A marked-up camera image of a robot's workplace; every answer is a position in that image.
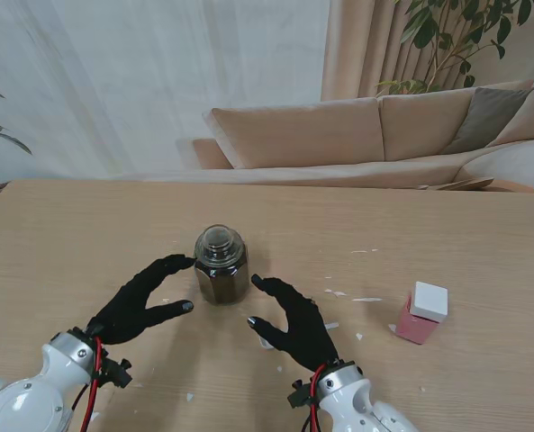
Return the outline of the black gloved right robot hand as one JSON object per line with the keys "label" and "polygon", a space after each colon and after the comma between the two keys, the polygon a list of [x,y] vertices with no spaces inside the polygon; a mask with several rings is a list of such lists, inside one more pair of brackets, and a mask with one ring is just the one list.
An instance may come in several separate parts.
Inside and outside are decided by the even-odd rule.
{"label": "black gloved right robot hand", "polygon": [[251,282],[261,292],[276,299],[287,320],[287,330],[281,330],[264,319],[249,317],[249,326],[260,337],[313,373],[321,365],[339,361],[338,351],[313,300],[304,297],[291,284],[278,278],[261,278],[254,274]]}

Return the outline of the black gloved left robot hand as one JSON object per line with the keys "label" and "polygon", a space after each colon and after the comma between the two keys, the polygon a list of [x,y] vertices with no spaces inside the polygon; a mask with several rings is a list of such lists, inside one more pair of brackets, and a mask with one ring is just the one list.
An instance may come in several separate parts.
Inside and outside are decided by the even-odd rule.
{"label": "black gloved left robot hand", "polygon": [[155,260],[122,286],[114,297],[88,322],[86,332],[105,345],[133,340],[145,329],[186,315],[194,309],[189,300],[147,308],[152,294],[170,276],[195,264],[189,256],[174,254]]}

